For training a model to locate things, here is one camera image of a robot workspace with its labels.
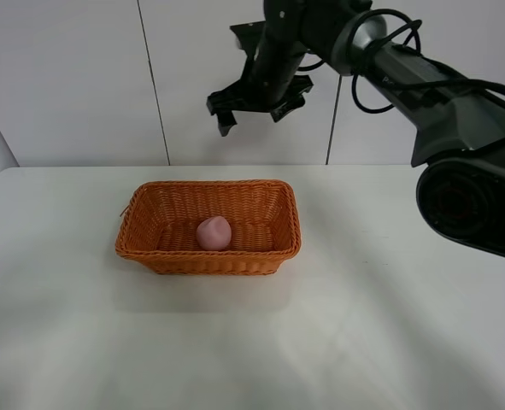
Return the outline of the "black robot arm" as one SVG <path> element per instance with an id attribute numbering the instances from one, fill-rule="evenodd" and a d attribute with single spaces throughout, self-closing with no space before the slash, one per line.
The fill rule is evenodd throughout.
<path id="1" fill-rule="evenodd" d="M 311 90 L 307 54 L 366 79 L 416 128 L 424 221 L 458 244 L 505 257 L 505 85 L 469 79 L 421 50 L 420 21 L 368 1 L 266 1 L 264 20 L 236 25 L 238 81 L 208 96 L 226 135 L 236 112 L 283 119 Z"/>

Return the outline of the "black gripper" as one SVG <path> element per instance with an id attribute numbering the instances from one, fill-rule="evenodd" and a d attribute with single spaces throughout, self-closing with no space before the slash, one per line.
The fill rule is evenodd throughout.
<path id="1" fill-rule="evenodd" d="M 217 119 L 218 130 L 226 137 L 237 124 L 234 111 L 270 110 L 274 123 L 305 105 L 303 93 L 292 81 L 306 54 L 300 40 L 304 1 L 265 1 L 264 20 L 233 25 L 239 49 L 246 63 L 231 91 L 216 91 L 207 98 L 207 108 Z"/>

